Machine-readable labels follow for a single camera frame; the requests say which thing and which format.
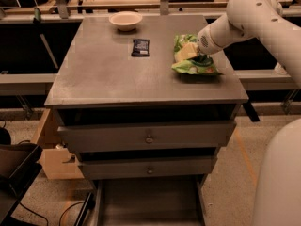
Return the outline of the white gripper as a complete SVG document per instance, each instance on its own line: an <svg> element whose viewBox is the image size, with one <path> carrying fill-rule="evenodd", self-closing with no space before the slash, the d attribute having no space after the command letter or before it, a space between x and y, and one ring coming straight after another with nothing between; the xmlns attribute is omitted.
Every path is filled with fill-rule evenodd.
<svg viewBox="0 0 301 226"><path fill-rule="evenodd" d="M212 55L226 46L226 28L220 24L209 24L198 32L197 42L176 44L174 57L176 62L198 56L198 48L202 55Z"/></svg>

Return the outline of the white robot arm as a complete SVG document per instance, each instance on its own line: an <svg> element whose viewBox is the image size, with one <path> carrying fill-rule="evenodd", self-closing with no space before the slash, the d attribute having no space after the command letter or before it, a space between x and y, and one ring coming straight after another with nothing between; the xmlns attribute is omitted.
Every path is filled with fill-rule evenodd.
<svg viewBox="0 0 301 226"><path fill-rule="evenodd" d="M225 47L258 39L301 86L301 27L283 19L275 0L229 0L226 13L198 32L178 60L212 55ZM301 226L301 120L271 139L261 163L251 226Z"/></svg>

